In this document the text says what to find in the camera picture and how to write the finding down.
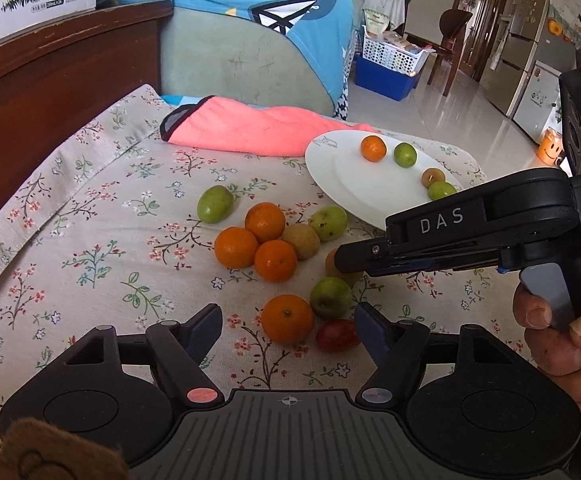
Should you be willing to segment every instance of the white plate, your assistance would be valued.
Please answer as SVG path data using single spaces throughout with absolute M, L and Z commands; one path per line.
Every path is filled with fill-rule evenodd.
M 420 150 L 412 168 L 399 166 L 393 152 L 402 141 L 393 137 L 381 135 L 388 152 L 380 162 L 369 162 L 359 149 L 369 135 L 359 130 L 330 132 L 305 150 L 305 164 L 317 186 L 357 218 L 384 231 L 387 217 L 432 202 L 421 183 L 429 168 L 442 170 L 446 180 L 461 190 L 454 176 Z

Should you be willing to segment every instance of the blue storage box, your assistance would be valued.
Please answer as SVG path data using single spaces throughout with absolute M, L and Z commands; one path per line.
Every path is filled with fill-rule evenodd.
M 357 58 L 355 66 L 355 85 L 385 95 L 395 101 L 406 99 L 420 76 L 421 72 L 415 77 L 408 77 L 406 74 L 388 70 L 361 56 Z

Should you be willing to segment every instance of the pink cloth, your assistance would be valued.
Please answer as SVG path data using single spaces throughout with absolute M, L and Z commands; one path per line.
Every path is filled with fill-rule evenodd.
M 179 146 L 265 156 L 304 156 L 315 137 L 337 130 L 377 133 L 368 124 L 348 126 L 302 108 L 257 110 L 223 97 L 211 97 L 196 109 L 193 106 L 171 130 L 166 138 L 162 131 L 162 138 Z

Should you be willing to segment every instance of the orange fruit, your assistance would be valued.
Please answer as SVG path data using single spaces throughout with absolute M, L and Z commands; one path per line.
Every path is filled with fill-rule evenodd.
M 262 311 L 262 329 L 273 343 L 293 346 L 304 342 L 315 325 L 310 305 L 298 296 L 272 298 Z
M 215 257 L 228 269 L 245 269 L 254 263 L 257 238 L 248 229 L 229 227 L 215 238 Z
M 270 202 L 262 202 L 250 208 L 244 223 L 246 229 L 262 244 L 282 236 L 286 228 L 286 217 L 278 206 Z
M 283 240 L 271 240 L 259 246 L 254 268 L 267 282 L 286 282 L 297 270 L 297 253 Z
M 361 154 L 371 162 L 379 162 L 387 152 L 384 141 L 376 135 L 368 136 L 361 142 Z

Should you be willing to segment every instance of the human hand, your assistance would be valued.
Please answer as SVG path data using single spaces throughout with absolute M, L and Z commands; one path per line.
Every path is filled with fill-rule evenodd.
M 581 410 L 581 317 L 571 323 L 568 333 L 557 332 L 550 328 L 550 306 L 521 283 L 512 311 L 517 323 L 526 328 L 526 344 L 539 370 L 566 391 Z

